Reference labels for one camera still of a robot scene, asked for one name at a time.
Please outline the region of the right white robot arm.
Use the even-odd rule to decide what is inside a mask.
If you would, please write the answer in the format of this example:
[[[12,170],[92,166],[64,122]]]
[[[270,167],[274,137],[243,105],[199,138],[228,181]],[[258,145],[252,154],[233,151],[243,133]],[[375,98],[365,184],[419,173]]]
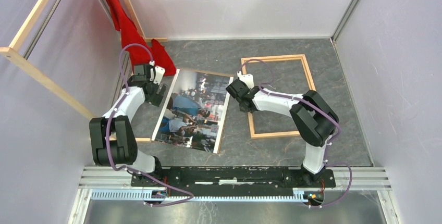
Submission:
[[[291,117],[306,142],[301,165],[301,180],[315,186],[326,168],[327,144],[341,132],[339,118],[321,95],[309,90],[304,94],[278,93],[261,86],[248,86],[239,78],[226,87],[242,112],[268,111]]]

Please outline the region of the large printed photo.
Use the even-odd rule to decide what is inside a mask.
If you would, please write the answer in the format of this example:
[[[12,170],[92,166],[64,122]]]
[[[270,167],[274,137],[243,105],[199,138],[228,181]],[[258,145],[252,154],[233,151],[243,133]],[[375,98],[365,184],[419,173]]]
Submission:
[[[217,154],[222,141],[233,76],[178,69],[152,140]]]

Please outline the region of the light wooden picture frame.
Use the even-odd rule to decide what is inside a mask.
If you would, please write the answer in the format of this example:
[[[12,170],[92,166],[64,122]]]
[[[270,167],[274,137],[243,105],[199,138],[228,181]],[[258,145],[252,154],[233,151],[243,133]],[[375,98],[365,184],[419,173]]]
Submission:
[[[243,74],[247,74],[245,66],[248,63],[263,63],[267,65],[268,62],[292,61],[292,60],[301,61],[309,89],[315,91],[316,88],[314,85],[314,81],[311,75],[311,71],[309,69],[306,56],[304,54],[242,58],[240,71]],[[294,105],[294,103],[297,103],[300,99],[301,99],[300,94],[293,95],[293,94],[272,92],[268,89],[264,89],[263,92],[258,93],[258,96],[253,101],[257,102],[258,110],[271,111],[274,113],[290,117],[291,114],[289,113],[289,110],[291,109],[292,105]],[[252,113],[248,113],[248,122],[250,128],[250,136],[252,139],[300,136],[299,131],[256,133],[254,128]]]

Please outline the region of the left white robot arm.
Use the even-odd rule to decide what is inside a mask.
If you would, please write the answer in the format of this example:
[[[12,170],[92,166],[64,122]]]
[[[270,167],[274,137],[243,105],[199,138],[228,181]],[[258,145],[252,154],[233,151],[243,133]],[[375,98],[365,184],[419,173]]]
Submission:
[[[164,75],[165,68],[153,63],[136,65],[112,108],[102,117],[90,120],[92,157],[96,165],[138,174],[144,172],[143,178],[151,186],[163,182],[164,173],[157,168],[157,159],[138,149],[131,122],[143,103],[161,104],[167,89],[161,85]]]

